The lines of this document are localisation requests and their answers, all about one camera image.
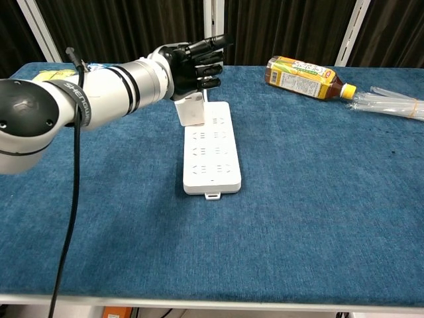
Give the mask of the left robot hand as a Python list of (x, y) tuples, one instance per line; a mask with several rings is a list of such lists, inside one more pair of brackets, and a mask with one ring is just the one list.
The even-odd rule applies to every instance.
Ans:
[(179, 101), (192, 93), (219, 87), (223, 71), (223, 49), (233, 38), (222, 34), (197, 42), (180, 42), (158, 47), (148, 58), (159, 63), (167, 73), (166, 99)]

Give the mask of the white power adapter plug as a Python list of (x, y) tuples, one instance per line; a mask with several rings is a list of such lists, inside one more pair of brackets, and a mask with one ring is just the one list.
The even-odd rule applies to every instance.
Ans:
[(192, 93), (174, 102), (180, 125), (183, 127), (202, 125), (205, 122), (203, 94)]

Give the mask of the white power strip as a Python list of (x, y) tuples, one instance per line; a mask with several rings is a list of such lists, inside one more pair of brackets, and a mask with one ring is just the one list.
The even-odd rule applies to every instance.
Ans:
[(241, 172), (231, 111), (225, 101), (204, 104), (205, 122), (184, 129), (183, 189), (218, 200), (241, 189)]

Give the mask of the black curtain panel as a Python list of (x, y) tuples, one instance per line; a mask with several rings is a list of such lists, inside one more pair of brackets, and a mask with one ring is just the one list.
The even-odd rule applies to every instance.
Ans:
[(356, 0), (225, 0), (225, 63), (264, 66), (284, 56), (335, 64)]
[(347, 65), (424, 68), (424, 0), (371, 0)]
[(30, 62), (45, 62), (16, 0), (0, 0), (0, 78)]
[(203, 0), (36, 0), (63, 60), (122, 63), (204, 36)]

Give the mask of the tea bottle with yellow cap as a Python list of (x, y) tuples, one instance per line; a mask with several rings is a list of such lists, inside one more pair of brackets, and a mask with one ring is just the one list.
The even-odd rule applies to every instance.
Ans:
[(264, 79), (269, 85), (320, 100), (352, 100), (357, 91), (356, 86), (343, 83), (330, 68), (283, 56), (269, 59)]

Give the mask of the yellow snack packet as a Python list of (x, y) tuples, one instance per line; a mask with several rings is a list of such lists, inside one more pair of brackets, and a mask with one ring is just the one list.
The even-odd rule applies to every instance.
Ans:
[(49, 80), (64, 80), (76, 75), (77, 72), (71, 69), (65, 70), (42, 70), (33, 77), (33, 81), (49, 81)]

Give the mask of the blue table mat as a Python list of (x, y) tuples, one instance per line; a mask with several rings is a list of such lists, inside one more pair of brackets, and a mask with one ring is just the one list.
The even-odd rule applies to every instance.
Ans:
[(227, 66), (241, 189), (184, 192), (174, 104), (81, 135), (60, 293), (424, 307), (424, 122), (271, 87)]

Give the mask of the bundle of clear straws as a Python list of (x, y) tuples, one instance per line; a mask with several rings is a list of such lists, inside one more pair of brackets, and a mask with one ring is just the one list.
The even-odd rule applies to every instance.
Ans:
[(356, 111), (381, 113), (424, 122), (424, 99), (417, 99), (381, 87), (354, 94), (348, 105)]

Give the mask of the orange box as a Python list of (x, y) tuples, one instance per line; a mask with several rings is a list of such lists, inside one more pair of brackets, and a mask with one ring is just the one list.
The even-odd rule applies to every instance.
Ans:
[(131, 318), (132, 307), (104, 307), (102, 318)]

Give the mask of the white frame post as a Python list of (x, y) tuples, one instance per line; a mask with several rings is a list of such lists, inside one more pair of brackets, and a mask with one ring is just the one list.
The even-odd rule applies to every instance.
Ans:
[(222, 35), (225, 32), (225, 0), (203, 0), (204, 37)]
[(36, 0), (16, 0), (47, 62), (62, 63)]
[(356, 0), (335, 60), (335, 66), (345, 67), (347, 65), (370, 3), (371, 0)]

